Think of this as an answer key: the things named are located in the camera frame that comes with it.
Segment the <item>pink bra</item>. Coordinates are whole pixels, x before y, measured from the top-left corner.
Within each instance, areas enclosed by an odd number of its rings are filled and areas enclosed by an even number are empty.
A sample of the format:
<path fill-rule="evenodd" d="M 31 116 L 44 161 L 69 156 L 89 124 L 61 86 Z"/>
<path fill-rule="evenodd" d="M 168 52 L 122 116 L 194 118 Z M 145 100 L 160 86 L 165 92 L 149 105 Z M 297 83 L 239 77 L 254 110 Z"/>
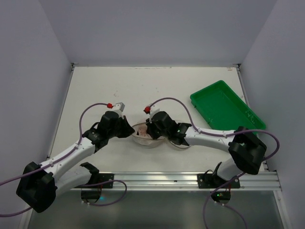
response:
<path fill-rule="evenodd" d="M 139 124 L 137 129 L 137 136 L 140 138 L 151 139 L 151 136 L 148 134 L 148 127 L 146 124 Z"/>

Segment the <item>white mesh laundry bag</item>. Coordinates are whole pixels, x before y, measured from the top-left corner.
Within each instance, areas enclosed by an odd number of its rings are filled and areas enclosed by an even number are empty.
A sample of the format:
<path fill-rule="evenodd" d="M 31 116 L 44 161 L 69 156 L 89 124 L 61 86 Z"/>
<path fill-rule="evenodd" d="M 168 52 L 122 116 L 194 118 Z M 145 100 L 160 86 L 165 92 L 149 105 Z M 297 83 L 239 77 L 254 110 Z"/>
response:
<path fill-rule="evenodd" d="M 191 146 L 177 145 L 163 136 L 155 140 L 152 138 L 151 139 L 140 138 L 139 136 L 136 135 L 139 124 L 146 124 L 145 119 L 140 119 L 138 122 L 132 125 L 132 128 L 135 130 L 135 132 L 132 134 L 132 139 L 136 144 L 140 145 L 141 147 L 156 148 L 162 144 L 167 144 L 171 148 L 174 148 L 175 150 L 178 151 L 187 150 L 191 147 Z"/>

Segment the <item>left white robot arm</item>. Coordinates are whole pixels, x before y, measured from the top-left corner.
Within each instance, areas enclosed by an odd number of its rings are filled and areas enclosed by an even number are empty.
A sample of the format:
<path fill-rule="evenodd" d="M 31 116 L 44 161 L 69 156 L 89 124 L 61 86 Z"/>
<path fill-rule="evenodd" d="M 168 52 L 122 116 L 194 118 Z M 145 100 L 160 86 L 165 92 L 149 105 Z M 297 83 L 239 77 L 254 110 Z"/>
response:
<path fill-rule="evenodd" d="M 82 132 L 80 139 L 57 156 L 26 165 L 16 194 L 37 213 L 44 212 L 62 193 L 74 187 L 100 188 L 109 183 L 85 158 L 106 146 L 110 139 L 127 138 L 134 133 L 124 115 L 107 111 L 99 122 Z"/>

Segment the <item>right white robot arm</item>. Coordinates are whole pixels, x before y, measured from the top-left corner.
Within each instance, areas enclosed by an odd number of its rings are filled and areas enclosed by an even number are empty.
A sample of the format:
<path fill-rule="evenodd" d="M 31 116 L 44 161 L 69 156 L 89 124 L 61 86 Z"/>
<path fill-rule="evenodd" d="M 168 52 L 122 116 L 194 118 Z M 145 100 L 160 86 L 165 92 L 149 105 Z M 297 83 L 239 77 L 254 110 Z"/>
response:
<path fill-rule="evenodd" d="M 208 184 L 220 186 L 242 173 L 257 175 L 266 152 L 266 145 L 245 127 L 236 131 L 207 130 L 189 123 L 174 121 L 165 111 L 158 111 L 146 120 L 147 131 L 153 139 L 165 137 L 179 146 L 205 146 L 230 154 L 217 164 Z"/>

